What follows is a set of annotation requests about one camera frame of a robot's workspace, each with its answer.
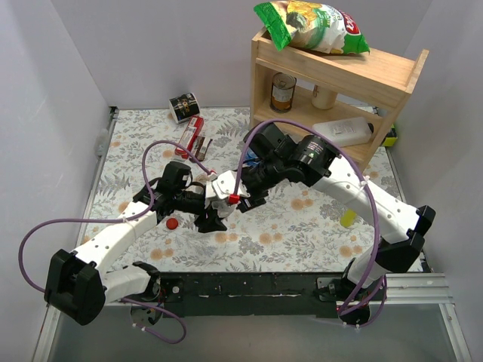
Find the red bottle cap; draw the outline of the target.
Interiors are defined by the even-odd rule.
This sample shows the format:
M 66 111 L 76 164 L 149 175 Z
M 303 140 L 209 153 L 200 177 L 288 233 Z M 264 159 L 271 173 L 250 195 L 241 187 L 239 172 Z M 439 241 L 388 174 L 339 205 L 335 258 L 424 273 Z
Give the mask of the red bottle cap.
M 175 218 L 169 218 L 166 223 L 166 227 L 170 230 L 175 230 L 179 226 L 179 222 Z

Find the blue-label Pocari bottle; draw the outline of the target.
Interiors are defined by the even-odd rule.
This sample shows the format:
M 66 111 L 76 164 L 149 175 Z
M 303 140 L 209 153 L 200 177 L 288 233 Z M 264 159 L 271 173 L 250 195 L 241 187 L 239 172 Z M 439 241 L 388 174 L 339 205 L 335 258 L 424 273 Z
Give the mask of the blue-label Pocari bottle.
M 243 165 L 254 167 L 261 162 L 261 158 L 258 157 L 255 152 L 248 149 L 243 160 Z

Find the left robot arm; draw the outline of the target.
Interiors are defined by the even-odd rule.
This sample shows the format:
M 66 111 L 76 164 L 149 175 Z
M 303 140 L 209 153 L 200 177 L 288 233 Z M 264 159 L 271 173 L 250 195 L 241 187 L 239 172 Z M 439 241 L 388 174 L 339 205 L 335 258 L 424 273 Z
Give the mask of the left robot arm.
M 117 223 L 71 252 L 57 251 L 51 258 L 44 291 L 45 301 L 80 325 L 92 322 L 104 305 L 134 296 L 157 300 L 161 274 L 146 262 L 134 262 L 119 271 L 111 266 L 140 236 L 155 228 L 174 211 L 196 215 L 200 232 L 221 230 L 231 214 L 227 201 L 236 173 L 211 174 L 202 191 L 191 192 L 190 166 L 171 161 L 162 176 L 152 179 L 130 202 Z

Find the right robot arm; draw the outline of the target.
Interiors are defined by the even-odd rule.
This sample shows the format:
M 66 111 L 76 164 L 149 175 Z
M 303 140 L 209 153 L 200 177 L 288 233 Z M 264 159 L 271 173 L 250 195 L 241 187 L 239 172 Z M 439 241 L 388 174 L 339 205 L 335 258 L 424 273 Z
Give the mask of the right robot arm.
M 355 162 L 315 131 L 298 143 L 273 122 L 262 122 L 244 139 L 245 150 L 260 159 L 254 167 L 239 165 L 211 176 L 205 203 L 225 218 L 265 203 L 268 191 L 288 180 L 302 183 L 344 204 L 374 227 L 374 245 L 354 258 L 331 294 L 362 298 L 386 273 L 404 273 L 418 259 L 435 218 L 429 206 L 413 207 L 363 177 Z

